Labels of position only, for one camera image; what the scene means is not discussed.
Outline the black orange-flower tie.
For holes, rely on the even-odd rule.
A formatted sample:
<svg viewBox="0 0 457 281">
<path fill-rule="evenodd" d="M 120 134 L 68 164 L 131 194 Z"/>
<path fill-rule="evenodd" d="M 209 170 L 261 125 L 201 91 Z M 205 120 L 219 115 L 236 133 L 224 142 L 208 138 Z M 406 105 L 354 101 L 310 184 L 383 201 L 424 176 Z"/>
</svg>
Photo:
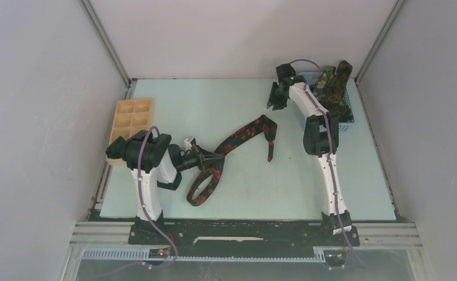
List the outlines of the black orange-flower tie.
<svg viewBox="0 0 457 281">
<path fill-rule="evenodd" d="M 274 141 L 277 135 L 278 125 L 266 115 L 261 115 L 252 122 L 244 125 L 229 137 L 227 137 L 214 150 L 215 153 L 225 155 L 225 157 L 250 139 L 259 134 L 263 134 L 268 144 L 267 161 L 272 161 L 274 157 Z M 194 207 L 202 205 L 217 188 L 224 167 L 222 169 L 209 169 L 200 171 L 187 192 L 186 199 Z"/>
</svg>

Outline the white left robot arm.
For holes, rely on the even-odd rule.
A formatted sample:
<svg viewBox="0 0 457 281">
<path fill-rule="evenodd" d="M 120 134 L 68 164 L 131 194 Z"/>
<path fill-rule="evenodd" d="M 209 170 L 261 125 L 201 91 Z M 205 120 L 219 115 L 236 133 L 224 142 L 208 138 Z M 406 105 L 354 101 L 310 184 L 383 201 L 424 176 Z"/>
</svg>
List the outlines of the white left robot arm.
<svg viewBox="0 0 457 281">
<path fill-rule="evenodd" d="M 137 184 L 138 214 L 147 223 L 142 235 L 152 244 L 163 241 L 165 227 L 155 221 L 162 218 L 159 189 L 175 191 L 182 181 L 182 172 L 197 168 L 201 172 L 224 159 L 219 153 L 202 149 L 195 138 L 186 138 L 184 145 L 172 144 L 165 133 L 153 136 L 153 130 L 141 130 L 125 141 L 121 157 Z"/>
</svg>

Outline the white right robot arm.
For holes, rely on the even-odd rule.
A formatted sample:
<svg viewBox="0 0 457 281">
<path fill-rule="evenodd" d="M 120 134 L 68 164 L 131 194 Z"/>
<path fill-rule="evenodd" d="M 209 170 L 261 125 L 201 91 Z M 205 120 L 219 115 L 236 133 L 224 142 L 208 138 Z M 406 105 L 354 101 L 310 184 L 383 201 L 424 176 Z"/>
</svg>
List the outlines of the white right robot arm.
<svg viewBox="0 0 457 281">
<path fill-rule="evenodd" d="M 321 237 L 329 245 L 341 241 L 352 230 L 352 219 L 342 196 L 337 172 L 339 147 L 339 119 L 315 97 L 309 83 L 298 75 L 291 63 L 276 67 L 277 82 L 271 88 L 267 107 L 281 110 L 293 101 L 305 118 L 303 147 L 312 156 L 323 177 L 324 203 Z"/>
</svg>

